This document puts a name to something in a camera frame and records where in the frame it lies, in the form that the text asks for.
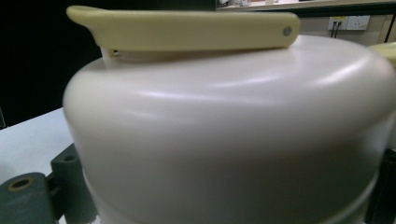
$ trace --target table surface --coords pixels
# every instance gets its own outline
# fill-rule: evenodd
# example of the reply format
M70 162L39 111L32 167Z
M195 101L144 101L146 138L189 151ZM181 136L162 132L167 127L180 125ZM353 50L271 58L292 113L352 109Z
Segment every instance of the table surface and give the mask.
M0 131L0 184L16 175L49 175L50 161L73 143L62 108Z

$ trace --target cream handle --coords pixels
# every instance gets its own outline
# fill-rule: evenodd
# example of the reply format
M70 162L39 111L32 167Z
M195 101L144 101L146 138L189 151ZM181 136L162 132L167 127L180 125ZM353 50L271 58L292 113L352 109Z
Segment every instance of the cream handle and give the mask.
M73 6L69 18L105 49L134 51L285 48L300 31L291 13L103 10Z
M370 48L387 58L396 69L396 42L373 45Z

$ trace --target black background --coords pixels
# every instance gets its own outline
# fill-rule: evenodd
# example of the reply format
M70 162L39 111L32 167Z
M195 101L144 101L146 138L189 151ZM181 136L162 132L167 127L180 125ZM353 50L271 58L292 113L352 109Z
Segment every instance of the black background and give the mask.
M7 1L0 7L0 106L7 126L62 106L79 68L101 57L89 31L65 10L82 5L131 10L215 10L215 0Z

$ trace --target screw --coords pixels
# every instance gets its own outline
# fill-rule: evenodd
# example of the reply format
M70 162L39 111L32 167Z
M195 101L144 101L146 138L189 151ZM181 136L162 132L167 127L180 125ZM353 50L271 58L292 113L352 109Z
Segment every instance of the screw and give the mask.
M285 29L283 29L283 35L288 36L291 34L291 27L287 26Z

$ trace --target electrical outlet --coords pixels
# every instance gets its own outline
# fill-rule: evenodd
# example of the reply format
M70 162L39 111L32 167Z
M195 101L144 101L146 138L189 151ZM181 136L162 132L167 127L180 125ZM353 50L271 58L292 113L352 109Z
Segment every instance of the electrical outlet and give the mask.
M340 27L338 27L338 30L346 30L347 29L347 23L348 23L348 17L347 16L342 16L342 17L330 17L329 20L329 26L327 27L328 30L336 30L338 26L338 22L341 22Z
M365 30L369 24L370 16L351 16L346 25L347 30Z

